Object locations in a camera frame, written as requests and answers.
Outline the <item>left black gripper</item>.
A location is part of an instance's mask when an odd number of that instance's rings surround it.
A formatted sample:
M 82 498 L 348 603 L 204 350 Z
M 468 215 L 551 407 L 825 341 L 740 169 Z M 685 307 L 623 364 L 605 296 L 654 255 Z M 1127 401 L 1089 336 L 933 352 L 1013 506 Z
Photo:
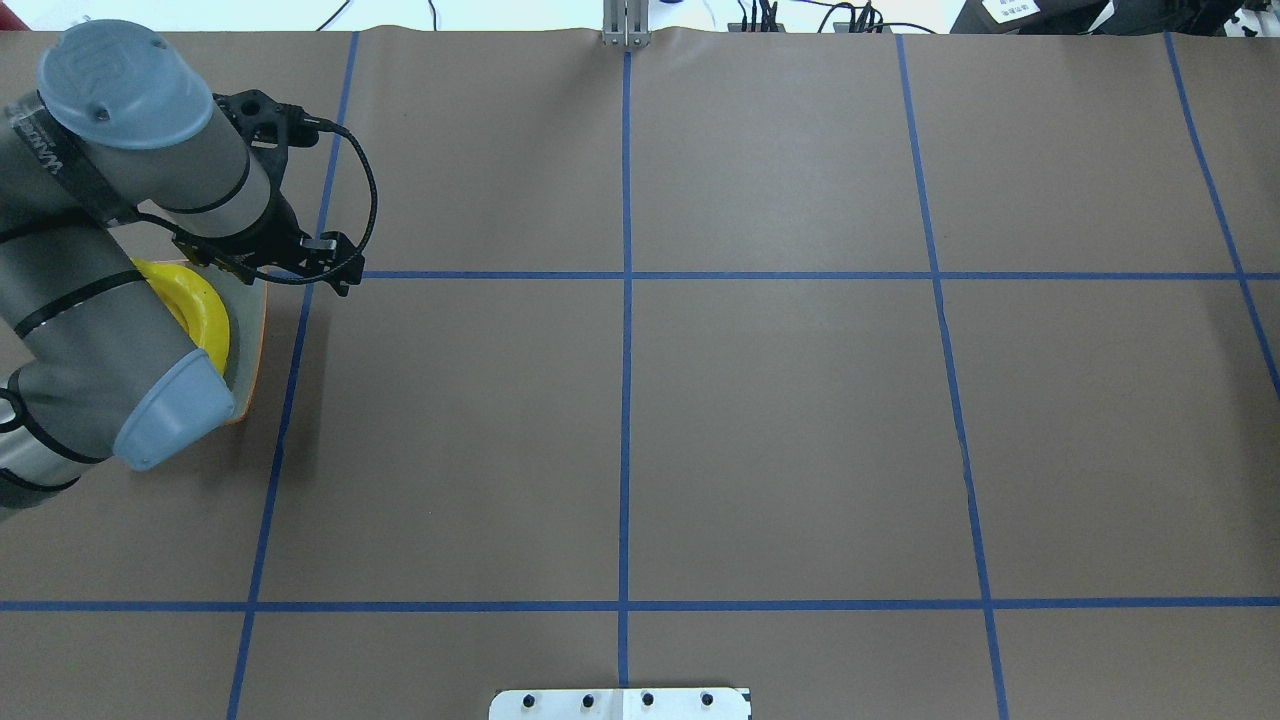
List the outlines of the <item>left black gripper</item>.
M 364 278 L 364 250 L 346 233 L 305 233 L 279 190 L 246 227 L 227 224 L 233 211 L 247 206 L 238 199 L 204 214 L 177 214 L 175 246 L 200 266 L 215 266 L 238 281 L 305 281 L 326 284 L 346 299 Z

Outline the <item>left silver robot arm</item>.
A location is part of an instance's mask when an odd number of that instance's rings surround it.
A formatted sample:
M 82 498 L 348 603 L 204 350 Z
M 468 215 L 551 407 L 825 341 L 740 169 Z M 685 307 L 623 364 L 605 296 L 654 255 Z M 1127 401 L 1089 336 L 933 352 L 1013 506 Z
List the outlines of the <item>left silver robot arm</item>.
M 346 140 L 370 206 L 358 241 L 310 234 L 282 184 L 292 149 Z M 243 284 L 364 275 L 378 184 L 356 136 L 257 90 L 215 94 L 160 33 L 72 27 L 3 106 L 3 325 L 31 359 L 3 375 L 3 516 L 110 459 L 147 471 L 239 419 L 215 359 L 113 237 L 165 229 L 188 263 Z

